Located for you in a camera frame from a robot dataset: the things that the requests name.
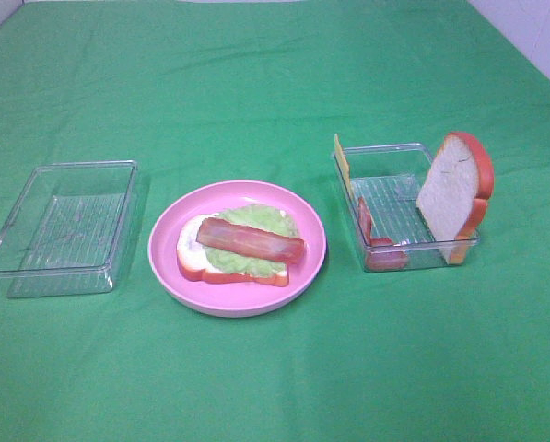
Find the green lettuce leaf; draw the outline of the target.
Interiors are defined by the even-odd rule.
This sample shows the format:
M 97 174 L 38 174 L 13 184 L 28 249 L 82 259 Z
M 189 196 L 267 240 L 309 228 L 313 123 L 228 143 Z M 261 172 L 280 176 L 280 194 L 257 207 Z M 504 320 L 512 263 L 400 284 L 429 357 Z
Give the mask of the green lettuce leaf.
M 195 240 L 215 269 L 270 285 L 287 284 L 287 266 L 300 261 L 305 249 L 293 217 L 263 204 L 203 216 Z

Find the bacon strip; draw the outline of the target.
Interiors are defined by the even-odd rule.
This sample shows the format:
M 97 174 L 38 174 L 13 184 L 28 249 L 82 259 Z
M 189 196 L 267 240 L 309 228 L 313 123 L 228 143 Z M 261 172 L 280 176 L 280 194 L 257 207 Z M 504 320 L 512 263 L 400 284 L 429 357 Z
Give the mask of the bacon strip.
M 302 238 L 282 236 L 256 227 L 232 224 L 216 217 L 204 219 L 196 239 L 201 244 L 242 256 L 273 262 L 298 263 L 305 254 Z
M 400 250 L 383 250 L 393 247 L 391 238 L 373 236 L 373 217 L 363 197 L 357 200 L 358 224 L 364 239 L 365 269 L 371 272 L 394 271 L 403 269 L 409 258 Z

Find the bread slice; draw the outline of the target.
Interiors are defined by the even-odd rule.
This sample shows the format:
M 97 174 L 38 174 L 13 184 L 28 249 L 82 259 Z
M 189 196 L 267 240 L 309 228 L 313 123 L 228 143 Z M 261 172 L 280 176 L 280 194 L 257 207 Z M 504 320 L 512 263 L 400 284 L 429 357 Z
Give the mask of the bread slice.
M 209 216 L 197 215 L 187 221 L 181 230 L 176 252 L 177 264 L 185 279 L 209 284 L 254 282 L 279 287 L 288 285 L 287 266 L 282 262 L 246 257 L 198 242 L 196 236 L 199 227 Z M 294 219 L 284 210 L 273 206 L 249 204 L 213 213 L 212 216 L 282 236 L 299 235 Z
M 420 211 L 448 264 L 461 264 L 469 240 L 486 215 L 495 172 L 490 155 L 471 134 L 444 138 L 417 195 Z

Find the pink round plate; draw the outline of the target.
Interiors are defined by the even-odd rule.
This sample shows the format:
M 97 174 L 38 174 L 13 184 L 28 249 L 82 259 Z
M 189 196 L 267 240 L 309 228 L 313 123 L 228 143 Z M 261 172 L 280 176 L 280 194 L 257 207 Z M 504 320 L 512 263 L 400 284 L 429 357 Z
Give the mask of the pink round plate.
M 177 240 L 192 217 L 246 204 L 266 204 L 286 211 L 306 241 L 306 256 L 288 271 L 285 287 L 254 282 L 209 284 L 184 278 L 178 268 Z M 321 219 L 299 195 L 272 183 L 229 180 L 189 192 L 158 218 L 148 241 L 148 259 L 158 281 L 183 305 L 218 317 L 251 317 L 281 308 L 304 292 L 320 271 L 327 249 Z

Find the yellow cheese slice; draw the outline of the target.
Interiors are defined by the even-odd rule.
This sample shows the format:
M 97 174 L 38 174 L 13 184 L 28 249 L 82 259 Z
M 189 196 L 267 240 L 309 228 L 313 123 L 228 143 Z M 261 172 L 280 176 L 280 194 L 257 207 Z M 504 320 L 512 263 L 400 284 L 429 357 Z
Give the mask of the yellow cheese slice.
M 343 181 L 343 184 L 345 185 L 348 199 L 352 201 L 354 198 L 354 193 L 350 182 L 350 166 L 345 157 L 345 151 L 340 143 L 340 138 L 338 134 L 334 135 L 334 157 L 340 170 L 341 179 Z

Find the clear right plastic container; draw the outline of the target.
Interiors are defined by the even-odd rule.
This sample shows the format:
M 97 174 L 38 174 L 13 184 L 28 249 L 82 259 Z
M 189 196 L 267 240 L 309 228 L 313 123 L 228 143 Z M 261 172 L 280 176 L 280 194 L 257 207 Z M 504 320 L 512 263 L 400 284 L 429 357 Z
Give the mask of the clear right plastic container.
M 348 199 L 334 151 L 332 158 L 344 194 L 347 212 L 352 217 L 359 262 L 365 269 L 364 239 L 358 224 L 357 200 L 363 197 L 373 217 L 373 236 L 391 238 L 393 247 L 407 254 L 409 263 L 401 270 L 450 266 L 440 251 L 447 244 L 431 234 L 416 207 L 416 199 L 430 169 L 432 156 L 420 143 L 343 147 L 350 166 L 354 198 Z M 469 249 L 479 242 L 474 232 L 465 243 Z

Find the clear plastic container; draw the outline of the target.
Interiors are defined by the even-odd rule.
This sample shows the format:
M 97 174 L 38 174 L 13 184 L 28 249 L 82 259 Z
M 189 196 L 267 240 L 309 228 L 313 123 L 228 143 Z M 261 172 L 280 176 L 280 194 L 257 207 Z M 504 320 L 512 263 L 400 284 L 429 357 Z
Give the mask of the clear plastic container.
M 363 197 L 373 217 L 373 236 L 391 238 L 393 247 L 407 254 L 409 263 L 401 270 L 450 266 L 440 251 L 447 244 L 431 234 L 416 207 L 416 199 L 430 169 L 432 156 L 420 143 L 343 147 L 350 166 L 354 198 L 348 199 L 334 151 L 332 158 L 344 194 L 347 212 L 352 217 L 359 262 L 365 269 L 364 239 L 358 224 L 357 200 Z M 474 232 L 465 243 L 469 249 L 479 242 Z
M 6 296 L 110 292 L 135 221 L 137 177 L 133 160 L 35 168 L 0 230 Z

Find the green tablecloth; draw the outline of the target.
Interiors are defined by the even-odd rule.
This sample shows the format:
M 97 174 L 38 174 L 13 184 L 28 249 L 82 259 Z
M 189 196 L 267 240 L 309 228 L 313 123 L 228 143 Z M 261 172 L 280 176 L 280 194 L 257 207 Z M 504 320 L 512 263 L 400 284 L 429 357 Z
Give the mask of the green tablecloth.
M 474 134 L 495 190 L 460 267 L 365 273 L 331 153 Z M 0 28 L 0 227 L 44 164 L 133 159 L 129 274 L 0 288 L 0 441 L 550 441 L 550 82 L 464 1 L 36 2 Z M 147 260 L 181 195 L 302 195 L 317 279 L 270 314 L 178 303 Z

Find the clear left plastic container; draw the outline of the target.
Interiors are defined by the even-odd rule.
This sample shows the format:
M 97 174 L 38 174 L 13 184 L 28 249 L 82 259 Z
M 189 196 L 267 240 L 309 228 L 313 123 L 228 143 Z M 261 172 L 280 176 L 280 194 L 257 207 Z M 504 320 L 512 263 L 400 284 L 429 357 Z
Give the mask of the clear left plastic container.
M 0 230 L 6 296 L 110 292 L 135 221 L 137 177 L 133 160 L 35 168 Z

